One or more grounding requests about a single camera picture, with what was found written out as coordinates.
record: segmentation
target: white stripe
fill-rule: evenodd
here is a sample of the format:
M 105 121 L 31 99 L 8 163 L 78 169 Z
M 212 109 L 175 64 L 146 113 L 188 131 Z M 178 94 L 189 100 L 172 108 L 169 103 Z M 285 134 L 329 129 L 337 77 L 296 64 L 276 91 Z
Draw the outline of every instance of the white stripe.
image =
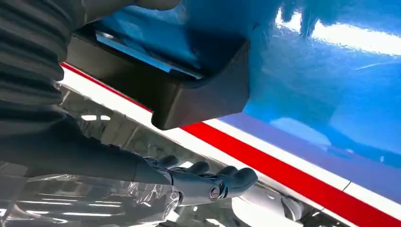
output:
M 224 123 L 217 119 L 208 120 L 205 121 L 205 123 L 341 191 L 344 190 L 345 187 L 349 184 L 349 180 L 346 180 L 323 168 L 320 168 L 310 162 L 307 162 L 302 158 L 299 158 L 289 152 L 286 152 L 283 149 L 280 149 L 270 143 L 267 143 L 257 137 L 254 137 L 253 135 L 250 135 L 242 130 L 239 130 L 227 123 Z
M 334 212 L 332 212 L 332 211 L 330 211 L 328 209 L 323 209 L 322 212 L 327 214 L 327 215 L 329 215 L 329 216 L 331 216 L 331 217 L 333 217 L 333 218 L 335 218 L 335 219 L 337 219 L 338 221 L 346 224 L 347 226 L 357 227 L 357 225 L 355 225 L 354 223 L 346 220 L 345 218 L 341 217 L 340 215 L 338 215 L 338 214 L 336 214 L 336 213 L 334 213 Z
M 376 194 L 356 183 L 349 184 L 344 192 L 398 220 L 401 220 L 401 205 L 388 198 Z

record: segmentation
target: ceiling light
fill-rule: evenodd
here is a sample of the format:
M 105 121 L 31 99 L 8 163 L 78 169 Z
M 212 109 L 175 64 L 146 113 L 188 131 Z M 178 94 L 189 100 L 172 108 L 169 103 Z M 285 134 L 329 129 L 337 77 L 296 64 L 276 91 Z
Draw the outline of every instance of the ceiling light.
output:
M 63 200 L 63 199 L 42 199 L 48 201 L 68 201 L 68 202 L 77 202 L 78 200 Z
M 93 206 L 93 207 L 120 207 L 119 205 L 109 205 L 109 204 L 88 204 L 88 206 Z
M 0 217 L 3 217 L 7 209 L 0 209 Z
M 35 211 L 35 210 L 27 210 L 28 214 L 48 214 L 48 211 Z
M 221 224 L 219 221 L 217 221 L 216 219 L 206 219 L 208 222 L 210 222 L 210 223 L 212 223 L 212 224 L 215 224 L 215 225 L 217 225 L 217 226 L 219 226 L 219 227 L 226 227 L 225 225 L 223 225 L 223 224 Z
M 144 205 L 146 205 L 148 207 L 151 207 L 151 205 L 149 203 L 147 203 L 147 202 L 143 202 L 142 204 L 144 204 Z
M 111 214 L 95 214 L 95 213 L 75 213 L 75 212 L 66 212 L 63 215 L 73 215 L 73 216 L 98 216 L 98 217 L 110 217 Z
M 96 115 L 82 115 L 81 116 L 82 119 L 84 119 L 85 121 L 96 121 L 97 116 Z
M 57 194 L 46 194 L 46 193 L 39 193 L 39 195 L 51 195 L 51 196 L 63 196 L 63 197 L 84 197 L 84 196 L 76 196 L 76 195 L 57 195 Z
M 53 205 L 72 205 L 71 203 L 65 202 L 42 202 L 42 201 L 19 201 L 24 203 L 41 203 L 41 204 L 53 204 Z
M 193 165 L 192 162 L 184 162 L 184 163 L 182 163 L 179 167 L 182 167 L 182 168 L 189 168 L 189 167 L 191 167 L 192 165 Z
M 171 212 L 167 215 L 166 219 L 169 220 L 169 221 L 172 221 L 172 222 L 177 222 L 177 220 L 178 220 L 179 217 L 180 217 L 179 214 L 177 214 L 175 211 L 171 211 Z
M 137 225 L 133 225 L 133 226 L 128 226 L 128 227 L 155 227 L 155 226 L 159 226 L 160 221 L 154 221 L 154 222 L 148 222 L 145 224 L 137 224 Z
M 121 202 L 109 202 L 109 201 L 95 201 L 95 202 L 121 204 Z
M 109 121 L 109 120 L 111 120 L 111 118 L 110 118 L 109 116 L 106 116 L 106 115 L 100 116 L 100 119 L 101 119 L 102 121 Z
M 59 224 L 64 224 L 64 223 L 67 223 L 67 222 L 68 222 L 67 220 L 59 219 L 59 218 L 53 218 L 53 220 L 59 221 L 59 222 L 60 222 Z

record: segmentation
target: black bracket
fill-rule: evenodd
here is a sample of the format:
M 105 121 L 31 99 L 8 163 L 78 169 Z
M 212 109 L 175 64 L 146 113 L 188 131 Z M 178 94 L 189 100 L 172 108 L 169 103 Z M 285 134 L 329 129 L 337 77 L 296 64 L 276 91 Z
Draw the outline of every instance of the black bracket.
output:
M 94 30 L 85 28 L 74 34 L 67 63 L 151 109 L 153 125 L 168 130 L 241 112 L 249 98 L 248 50 L 244 41 L 210 75 L 184 68 L 165 72 L 98 42 Z

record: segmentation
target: glossy blue surface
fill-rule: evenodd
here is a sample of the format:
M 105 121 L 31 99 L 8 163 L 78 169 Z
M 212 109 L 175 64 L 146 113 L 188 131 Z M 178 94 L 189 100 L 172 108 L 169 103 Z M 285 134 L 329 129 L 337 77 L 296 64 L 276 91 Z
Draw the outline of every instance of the glossy blue surface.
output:
M 401 1 L 184 0 L 102 23 L 195 68 L 218 45 L 196 32 L 247 37 L 251 97 L 222 120 L 401 203 Z

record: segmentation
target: red stripe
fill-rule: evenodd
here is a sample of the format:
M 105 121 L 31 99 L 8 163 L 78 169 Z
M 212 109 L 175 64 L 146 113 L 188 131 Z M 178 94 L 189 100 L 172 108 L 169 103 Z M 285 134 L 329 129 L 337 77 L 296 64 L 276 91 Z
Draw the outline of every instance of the red stripe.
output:
M 62 66 L 145 108 L 72 66 Z M 182 129 L 358 226 L 401 227 L 401 222 L 396 218 L 205 123 L 192 124 Z

